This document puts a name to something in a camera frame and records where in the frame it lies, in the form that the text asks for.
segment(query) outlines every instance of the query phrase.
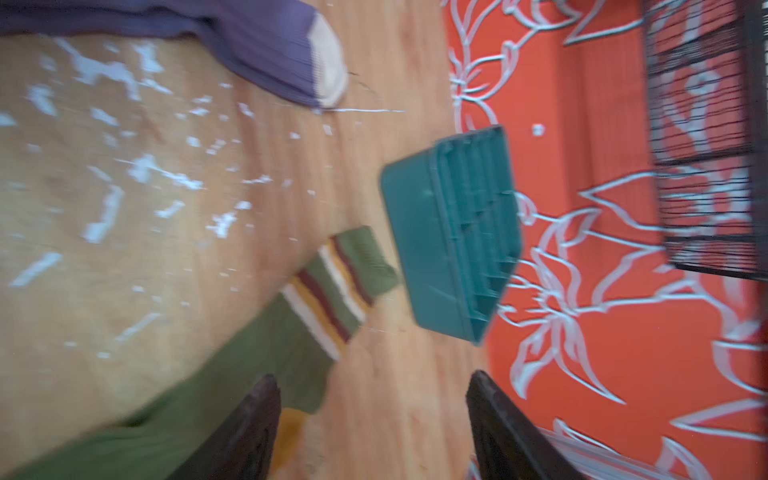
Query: white debris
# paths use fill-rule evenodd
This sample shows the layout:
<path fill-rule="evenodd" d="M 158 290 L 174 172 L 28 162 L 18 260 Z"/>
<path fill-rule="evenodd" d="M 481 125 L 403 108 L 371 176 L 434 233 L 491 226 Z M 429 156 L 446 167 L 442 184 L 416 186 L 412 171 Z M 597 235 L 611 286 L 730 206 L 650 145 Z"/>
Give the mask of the white debris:
<path fill-rule="evenodd" d="M 113 127 L 118 127 L 120 125 L 120 122 L 118 122 L 117 118 L 109 115 L 107 112 L 101 110 L 100 108 L 91 107 L 91 116 L 94 119 Z"/>
<path fill-rule="evenodd" d="M 112 53 L 120 53 L 120 49 L 117 45 L 114 44 L 113 41 L 104 40 L 104 43 L 102 44 L 105 49 L 111 51 Z"/>
<path fill-rule="evenodd" d="M 49 99 L 53 97 L 51 87 L 43 84 L 29 85 L 27 87 L 27 100 L 46 115 L 58 116 L 58 110 Z"/>
<path fill-rule="evenodd" d="M 181 200 L 174 200 L 174 202 L 171 204 L 170 207 L 166 208 L 165 210 L 155 210 L 154 216 L 159 218 L 171 218 L 173 215 L 176 214 L 179 210 L 184 207 L 184 202 Z"/>
<path fill-rule="evenodd" d="M 101 133 L 101 138 L 104 139 L 104 143 L 112 150 L 117 150 L 118 140 L 114 135 L 110 135 L 107 132 Z"/>
<path fill-rule="evenodd" d="M 40 66 L 48 71 L 56 71 L 56 60 L 47 55 L 40 55 Z"/>
<path fill-rule="evenodd" d="M 141 330 L 143 330 L 147 325 L 155 321 L 156 319 L 160 318 L 159 313 L 148 313 L 143 319 L 141 319 L 138 323 L 136 323 L 133 326 L 129 326 L 127 329 L 123 330 L 123 333 L 115 337 L 115 341 L 118 343 L 125 343 L 129 339 L 131 339 L 132 336 L 139 333 Z"/>
<path fill-rule="evenodd" d="M 87 169 L 92 171 L 97 177 L 99 177 L 99 179 L 107 182 L 108 184 L 112 183 L 112 177 L 107 175 L 101 168 L 94 167 L 93 165 L 88 165 Z"/>
<path fill-rule="evenodd" d="M 206 154 L 209 155 L 215 155 L 219 152 L 219 150 L 227 144 L 226 140 L 221 140 L 220 138 L 217 139 L 213 145 L 211 145 L 208 150 L 205 151 Z"/>
<path fill-rule="evenodd" d="M 107 236 L 107 232 L 114 227 L 114 219 L 118 215 L 124 195 L 125 192 L 122 188 L 117 185 L 110 185 L 109 193 L 104 197 L 100 221 L 86 225 L 81 237 L 89 243 L 101 243 Z"/>
<path fill-rule="evenodd" d="M 81 55 L 80 52 L 64 38 L 57 37 L 54 41 L 56 42 L 56 45 L 66 50 L 71 56 L 72 67 L 80 73 L 79 77 L 74 78 L 75 80 L 84 84 L 93 85 L 96 84 L 96 80 L 104 76 L 111 80 L 122 82 L 125 85 L 127 96 L 131 100 L 141 100 L 138 82 L 136 82 L 131 71 L 125 67 L 125 64 L 122 64 L 119 61 L 101 63 L 100 61 L 86 58 Z"/>
<path fill-rule="evenodd" d="M 6 111 L 0 111 L 0 127 L 15 127 L 16 120 Z"/>
<path fill-rule="evenodd" d="M 151 40 L 146 40 L 140 44 L 132 43 L 131 47 L 139 54 L 139 67 L 144 72 L 144 79 L 139 84 L 166 95 L 172 95 L 173 92 L 169 88 L 158 84 L 154 80 L 154 74 L 165 71 L 163 65 L 160 65 L 157 61 L 157 46 L 155 43 Z"/>
<path fill-rule="evenodd" d="M 61 257 L 62 255 L 59 252 L 44 253 L 39 260 L 28 266 L 27 269 L 21 272 L 15 280 L 8 284 L 8 286 L 11 288 L 27 286 L 32 280 L 37 278 L 38 275 L 58 263 L 59 260 L 61 260 Z"/>
<path fill-rule="evenodd" d="M 253 180 L 243 180 L 242 184 L 268 184 L 272 181 L 272 177 L 269 175 L 262 175 L 261 177 L 254 178 Z"/>
<path fill-rule="evenodd" d="M 243 104 L 243 103 L 239 103 L 239 104 L 237 104 L 237 106 L 238 106 L 238 107 L 240 107 L 240 113 L 242 113 L 243 115 L 247 115 L 248 117 L 251 117 L 251 118 L 253 118 L 253 116 L 255 115 L 255 114 L 254 114 L 254 113 L 253 113 L 253 112 L 250 110 L 250 108 L 248 107 L 248 105 L 246 105 L 246 104 Z"/>
<path fill-rule="evenodd" d="M 212 230 L 219 238 L 227 238 L 230 227 L 232 223 L 235 223 L 235 220 L 237 220 L 237 217 L 234 210 L 226 212 L 224 215 L 214 215 L 215 225 L 206 225 L 205 229 Z"/>
<path fill-rule="evenodd" d="M 170 178 L 174 185 L 181 185 L 190 190 L 202 190 L 203 182 L 199 180 L 190 180 L 185 174 L 173 174 L 159 168 L 154 163 L 154 155 L 145 154 L 143 157 L 139 157 L 134 161 L 118 160 L 120 162 L 133 165 L 127 170 L 127 173 L 131 175 L 138 183 L 146 184 L 151 176 L 152 171 L 159 172 L 166 178 Z"/>

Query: black metal frame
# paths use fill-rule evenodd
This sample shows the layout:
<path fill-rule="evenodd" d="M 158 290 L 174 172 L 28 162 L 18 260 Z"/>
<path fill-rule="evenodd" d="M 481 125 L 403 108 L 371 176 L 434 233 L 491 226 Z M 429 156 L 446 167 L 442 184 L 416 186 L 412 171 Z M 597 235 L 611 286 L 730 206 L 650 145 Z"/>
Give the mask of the black metal frame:
<path fill-rule="evenodd" d="M 658 2 L 643 0 L 644 33 L 650 146 L 670 263 L 768 280 L 762 2 L 691 0 L 677 10 L 655 8 Z"/>

